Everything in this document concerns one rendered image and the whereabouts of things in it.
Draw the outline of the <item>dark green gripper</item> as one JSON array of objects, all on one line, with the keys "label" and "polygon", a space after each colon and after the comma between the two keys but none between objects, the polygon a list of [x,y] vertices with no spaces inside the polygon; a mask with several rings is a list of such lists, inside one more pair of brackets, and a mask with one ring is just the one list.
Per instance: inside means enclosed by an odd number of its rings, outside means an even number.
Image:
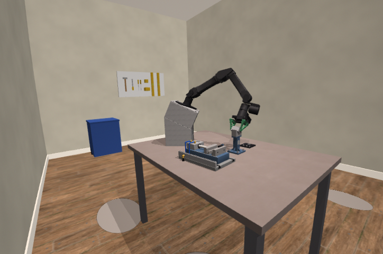
[{"label": "dark green gripper", "polygon": [[[249,120],[245,117],[246,113],[247,113],[247,111],[245,111],[245,110],[239,110],[237,115],[233,115],[232,118],[234,118],[234,119],[230,119],[230,129],[232,128],[232,126],[235,126],[236,123],[241,123],[240,132],[244,128],[246,128],[249,125],[248,124]],[[232,123],[233,123],[233,125],[232,125]],[[243,127],[243,125],[244,125],[244,127]]]}]

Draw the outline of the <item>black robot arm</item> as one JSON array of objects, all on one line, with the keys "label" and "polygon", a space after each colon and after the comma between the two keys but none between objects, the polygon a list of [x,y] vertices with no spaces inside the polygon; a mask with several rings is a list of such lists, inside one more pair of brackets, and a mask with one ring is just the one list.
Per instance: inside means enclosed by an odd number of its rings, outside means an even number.
[{"label": "black robot arm", "polygon": [[[193,98],[199,97],[204,91],[215,86],[216,84],[223,83],[223,82],[227,81],[229,79],[228,77],[230,78],[231,82],[234,84],[234,86],[236,87],[240,96],[243,99],[242,102],[244,102],[244,103],[241,104],[240,110],[245,110],[251,114],[258,115],[260,105],[250,103],[250,101],[252,100],[252,96],[250,95],[250,93],[248,93],[247,89],[242,84],[242,82],[240,81],[240,79],[238,78],[238,76],[236,75],[235,71],[232,68],[220,70],[215,74],[215,76],[213,76],[208,81],[204,82],[203,84],[201,84],[197,87],[190,89],[189,93],[186,94],[186,98],[185,98],[183,103],[178,102],[178,101],[175,101],[175,102],[178,104],[181,103],[180,105],[184,104],[183,106],[193,108],[193,106],[191,106]],[[196,110],[195,107],[193,109]]]}]

